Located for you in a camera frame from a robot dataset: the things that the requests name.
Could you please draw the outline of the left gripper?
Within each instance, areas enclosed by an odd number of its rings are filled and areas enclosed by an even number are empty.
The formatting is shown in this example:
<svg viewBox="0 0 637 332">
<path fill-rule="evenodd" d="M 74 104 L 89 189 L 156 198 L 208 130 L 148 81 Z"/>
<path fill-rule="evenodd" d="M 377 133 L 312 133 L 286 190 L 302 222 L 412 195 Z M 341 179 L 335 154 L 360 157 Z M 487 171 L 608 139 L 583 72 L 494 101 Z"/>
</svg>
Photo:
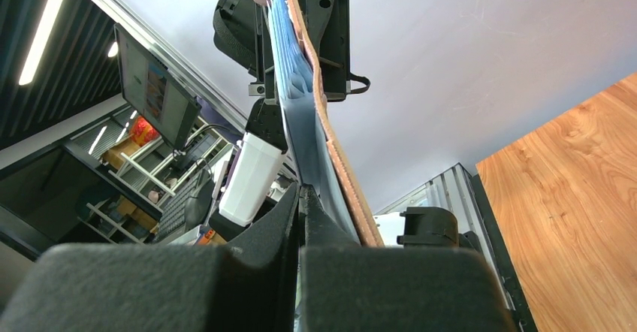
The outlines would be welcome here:
<svg viewBox="0 0 637 332">
<path fill-rule="evenodd" d="M 249 85 L 249 94 L 276 100 L 276 81 L 270 51 L 267 22 L 267 0 L 255 3 L 256 81 Z M 370 88 L 370 81 L 351 72 L 349 0 L 298 0 L 310 41 L 318 54 L 329 102 L 345 101 L 349 95 L 361 94 Z"/>
</svg>

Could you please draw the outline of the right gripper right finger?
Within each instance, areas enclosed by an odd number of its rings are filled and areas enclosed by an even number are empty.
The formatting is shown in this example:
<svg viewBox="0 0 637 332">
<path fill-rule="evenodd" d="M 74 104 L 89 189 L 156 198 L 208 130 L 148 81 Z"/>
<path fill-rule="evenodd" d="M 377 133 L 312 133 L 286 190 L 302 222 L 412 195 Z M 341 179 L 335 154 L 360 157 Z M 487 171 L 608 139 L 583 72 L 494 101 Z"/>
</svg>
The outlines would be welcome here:
<svg viewBox="0 0 637 332">
<path fill-rule="evenodd" d="M 410 207 L 400 247 L 357 244 L 300 190 L 302 331 L 513 331 L 497 278 L 440 207 Z"/>
</svg>

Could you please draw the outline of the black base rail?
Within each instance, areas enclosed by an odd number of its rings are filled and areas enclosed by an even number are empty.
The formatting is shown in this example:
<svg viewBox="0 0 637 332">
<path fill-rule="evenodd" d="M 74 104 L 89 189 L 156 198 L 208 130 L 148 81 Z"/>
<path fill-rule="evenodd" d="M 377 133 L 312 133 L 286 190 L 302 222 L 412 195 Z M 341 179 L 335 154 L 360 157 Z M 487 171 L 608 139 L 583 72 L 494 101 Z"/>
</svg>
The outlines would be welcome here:
<svg viewBox="0 0 637 332">
<path fill-rule="evenodd" d="M 480 177 L 467 177 L 517 331 L 538 331 Z"/>
</svg>

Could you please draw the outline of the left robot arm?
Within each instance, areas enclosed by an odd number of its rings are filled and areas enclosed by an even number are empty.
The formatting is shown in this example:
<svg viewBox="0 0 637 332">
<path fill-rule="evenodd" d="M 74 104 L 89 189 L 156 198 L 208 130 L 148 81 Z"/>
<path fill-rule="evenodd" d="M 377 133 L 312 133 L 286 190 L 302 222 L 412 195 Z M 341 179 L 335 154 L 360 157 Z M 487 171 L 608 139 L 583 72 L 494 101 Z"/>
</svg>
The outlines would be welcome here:
<svg viewBox="0 0 637 332">
<path fill-rule="evenodd" d="M 243 66 L 261 89 L 245 126 L 224 220 L 255 216 L 243 182 L 263 171 L 271 180 L 292 157 L 297 179 L 339 229 L 364 246 L 382 247 L 364 193 L 328 118 L 328 104 L 370 87 L 349 67 L 349 0 L 218 0 L 213 42 Z"/>
</svg>

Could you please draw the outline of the beige leather card holder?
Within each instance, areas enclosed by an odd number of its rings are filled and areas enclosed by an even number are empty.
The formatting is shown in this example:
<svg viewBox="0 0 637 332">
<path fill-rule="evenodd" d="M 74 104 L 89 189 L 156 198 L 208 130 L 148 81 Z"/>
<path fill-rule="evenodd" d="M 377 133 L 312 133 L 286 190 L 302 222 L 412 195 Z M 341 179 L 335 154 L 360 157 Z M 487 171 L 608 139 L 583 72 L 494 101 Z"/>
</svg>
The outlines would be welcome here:
<svg viewBox="0 0 637 332">
<path fill-rule="evenodd" d="M 328 118 L 319 61 L 319 39 L 299 0 L 253 0 L 263 5 L 285 136 L 297 175 L 326 214 L 363 246 L 382 247 L 382 237 L 349 160 Z"/>
</svg>

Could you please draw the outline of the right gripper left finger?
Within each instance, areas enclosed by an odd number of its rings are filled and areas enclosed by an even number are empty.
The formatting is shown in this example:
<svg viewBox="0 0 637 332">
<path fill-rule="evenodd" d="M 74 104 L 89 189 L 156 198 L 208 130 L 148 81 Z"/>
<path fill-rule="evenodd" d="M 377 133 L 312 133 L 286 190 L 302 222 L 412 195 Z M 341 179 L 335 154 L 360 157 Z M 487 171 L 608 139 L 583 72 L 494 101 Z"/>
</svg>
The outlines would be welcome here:
<svg viewBox="0 0 637 332">
<path fill-rule="evenodd" d="M 297 184 L 224 245 L 61 244 L 1 316 L 3 331 L 290 331 Z"/>
</svg>

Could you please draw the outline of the computer monitor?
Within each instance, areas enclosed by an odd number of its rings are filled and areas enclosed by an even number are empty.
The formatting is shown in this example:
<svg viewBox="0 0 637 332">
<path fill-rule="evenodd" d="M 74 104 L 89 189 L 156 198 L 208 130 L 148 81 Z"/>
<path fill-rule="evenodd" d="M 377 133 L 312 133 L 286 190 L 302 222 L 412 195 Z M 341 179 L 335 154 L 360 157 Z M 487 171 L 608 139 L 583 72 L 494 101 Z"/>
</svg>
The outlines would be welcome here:
<svg viewBox="0 0 637 332">
<path fill-rule="evenodd" d="M 186 147 L 200 104 L 121 24 L 114 25 L 123 98 L 173 149 Z"/>
</svg>

